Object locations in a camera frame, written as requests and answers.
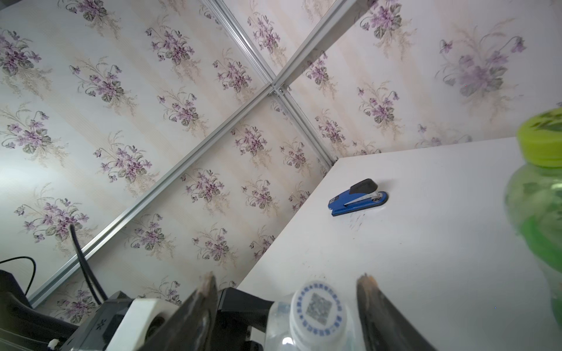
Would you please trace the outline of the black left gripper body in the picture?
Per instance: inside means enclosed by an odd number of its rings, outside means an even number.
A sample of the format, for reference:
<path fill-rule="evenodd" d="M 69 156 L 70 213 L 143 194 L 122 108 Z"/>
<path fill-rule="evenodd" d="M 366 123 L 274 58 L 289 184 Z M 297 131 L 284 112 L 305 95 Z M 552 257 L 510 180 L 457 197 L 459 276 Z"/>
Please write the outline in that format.
<path fill-rule="evenodd" d="M 264 350 L 264 342 L 250 339 L 251 331 L 266 332 L 273 304 L 236 288 L 221 290 L 210 350 Z"/>

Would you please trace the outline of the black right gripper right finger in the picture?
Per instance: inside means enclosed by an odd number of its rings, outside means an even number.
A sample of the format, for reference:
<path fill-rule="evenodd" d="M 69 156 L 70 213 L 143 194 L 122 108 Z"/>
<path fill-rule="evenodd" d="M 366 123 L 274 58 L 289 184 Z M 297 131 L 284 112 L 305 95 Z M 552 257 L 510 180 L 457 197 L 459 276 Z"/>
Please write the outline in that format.
<path fill-rule="evenodd" d="M 366 350 L 436 350 L 368 274 L 357 280 L 357 306 Z"/>

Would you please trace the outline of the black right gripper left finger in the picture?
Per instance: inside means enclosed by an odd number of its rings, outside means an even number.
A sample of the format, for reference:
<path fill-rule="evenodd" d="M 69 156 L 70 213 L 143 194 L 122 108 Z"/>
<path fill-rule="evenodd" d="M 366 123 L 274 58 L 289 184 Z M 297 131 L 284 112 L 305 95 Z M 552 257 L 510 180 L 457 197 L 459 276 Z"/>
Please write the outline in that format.
<path fill-rule="evenodd" d="M 141 350 L 210 350 L 217 316 L 218 290 L 213 273 L 140 347 Z"/>

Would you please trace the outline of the clear plastic water bottle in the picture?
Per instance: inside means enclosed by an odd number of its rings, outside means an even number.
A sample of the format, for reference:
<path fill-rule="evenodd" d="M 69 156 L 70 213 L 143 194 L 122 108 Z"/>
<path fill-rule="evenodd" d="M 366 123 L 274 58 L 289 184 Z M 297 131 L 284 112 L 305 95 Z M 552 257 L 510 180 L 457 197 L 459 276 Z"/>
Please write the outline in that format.
<path fill-rule="evenodd" d="M 349 319 L 344 335 L 334 342 L 310 345 L 302 343 L 291 334 L 289 317 L 291 303 L 284 301 L 276 302 L 269 312 L 266 328 L 266 350 L 364 350 L 365 347 L 359 342 L 352 321 Z"/>

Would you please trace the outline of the white bottle cap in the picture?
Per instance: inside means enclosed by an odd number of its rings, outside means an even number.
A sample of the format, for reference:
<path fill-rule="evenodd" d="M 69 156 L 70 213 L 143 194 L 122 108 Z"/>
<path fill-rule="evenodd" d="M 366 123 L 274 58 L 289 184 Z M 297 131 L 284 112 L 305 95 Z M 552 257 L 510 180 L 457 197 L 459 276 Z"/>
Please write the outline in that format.
<path fill-rule="evenodd" d="M 347 322 L 347 308 L 340 294 L 326 282 L 307 282 L 291 299 L 289 327 L 302 343 L 334 342 L 344 335 Z"/>

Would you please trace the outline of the green plastic bottle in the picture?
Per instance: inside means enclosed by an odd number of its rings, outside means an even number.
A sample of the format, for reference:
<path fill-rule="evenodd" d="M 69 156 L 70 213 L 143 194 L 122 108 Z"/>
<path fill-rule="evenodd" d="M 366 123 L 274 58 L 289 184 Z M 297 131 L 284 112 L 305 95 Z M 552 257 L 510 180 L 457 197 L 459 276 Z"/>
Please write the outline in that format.
<path fill-rule="evenodd" d="M 506 185 L 506 215 L 535 257 L 561 324 L 561 169 L 526 164 Z"/>

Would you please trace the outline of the green bottle cap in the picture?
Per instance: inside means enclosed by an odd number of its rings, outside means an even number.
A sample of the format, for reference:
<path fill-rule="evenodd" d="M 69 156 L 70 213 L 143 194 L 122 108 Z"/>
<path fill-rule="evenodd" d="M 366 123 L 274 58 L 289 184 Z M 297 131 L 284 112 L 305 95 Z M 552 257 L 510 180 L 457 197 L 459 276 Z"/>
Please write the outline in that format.
<path fill-rule="evenodd" d="M 561 108 L 525 121 L 517 132 L 523 159 L 543 168 L 561 168 Z"/>

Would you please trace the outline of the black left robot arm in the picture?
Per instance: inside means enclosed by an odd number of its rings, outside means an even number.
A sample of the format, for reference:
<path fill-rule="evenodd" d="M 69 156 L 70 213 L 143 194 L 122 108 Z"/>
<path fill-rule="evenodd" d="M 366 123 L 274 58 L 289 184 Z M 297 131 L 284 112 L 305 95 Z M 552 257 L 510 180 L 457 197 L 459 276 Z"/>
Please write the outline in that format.
<path fill-rule="evenodd" d="M 161 299 L 95 293 L 99 309 L 82 326 L 39 313 L 20 289 L 1 289 L 1 342 L 16 350 L 262 350 L 273 303 L 226 288 L 213 274 L 180 306 Z"/>

